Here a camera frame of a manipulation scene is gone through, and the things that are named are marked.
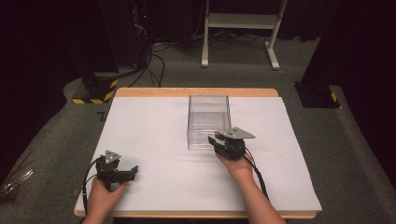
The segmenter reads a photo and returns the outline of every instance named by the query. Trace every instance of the clear plastic box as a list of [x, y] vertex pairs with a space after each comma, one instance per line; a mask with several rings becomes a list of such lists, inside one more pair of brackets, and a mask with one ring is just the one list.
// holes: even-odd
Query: clear plastic box
[[190, 95], [187, 138], [189, 149], [212, 149], [207, 137], [231, 129], [227, 95]]

